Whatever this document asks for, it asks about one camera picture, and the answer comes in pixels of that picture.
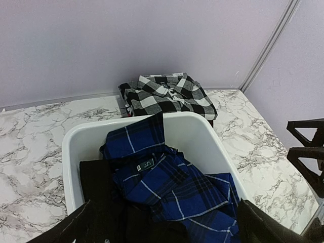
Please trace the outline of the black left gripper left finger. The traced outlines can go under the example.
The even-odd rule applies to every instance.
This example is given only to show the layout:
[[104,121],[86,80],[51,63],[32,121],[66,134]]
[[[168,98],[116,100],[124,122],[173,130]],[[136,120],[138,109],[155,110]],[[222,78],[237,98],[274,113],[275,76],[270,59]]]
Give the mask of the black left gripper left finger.
[[90,200],[30,242],[110,242],[111,202]]

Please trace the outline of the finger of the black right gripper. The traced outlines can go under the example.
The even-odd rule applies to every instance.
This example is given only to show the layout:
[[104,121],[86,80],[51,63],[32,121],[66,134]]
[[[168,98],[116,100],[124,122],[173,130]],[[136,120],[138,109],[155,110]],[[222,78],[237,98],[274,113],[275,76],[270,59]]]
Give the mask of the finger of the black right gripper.
[[305,147],[323,147],[323,119],[288,121],[287,130]]
[[293,147],[287,159],[319,198],[323,198],[323,147]]

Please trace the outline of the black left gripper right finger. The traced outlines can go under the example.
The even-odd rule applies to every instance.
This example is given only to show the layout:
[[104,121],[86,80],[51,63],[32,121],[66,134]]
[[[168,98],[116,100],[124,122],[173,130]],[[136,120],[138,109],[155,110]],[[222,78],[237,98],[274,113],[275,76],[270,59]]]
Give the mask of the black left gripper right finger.
[[284,227],[248,200],[241,199],[237,209],[241,242],[303,243],[311,242]]

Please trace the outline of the blue plaid long sleeve shirt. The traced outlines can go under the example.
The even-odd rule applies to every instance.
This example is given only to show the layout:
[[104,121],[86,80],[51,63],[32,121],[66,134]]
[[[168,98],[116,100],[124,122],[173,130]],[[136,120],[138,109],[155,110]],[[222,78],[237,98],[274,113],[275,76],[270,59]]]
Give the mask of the blue plaid long sleeve shirt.
[[239,242],[239,198],[230,173],[205,174],[166,144],[185,142],[162,113],[110,131],[100,151],[122,197],[148,206],[153,221],[182,223],[192,242]]

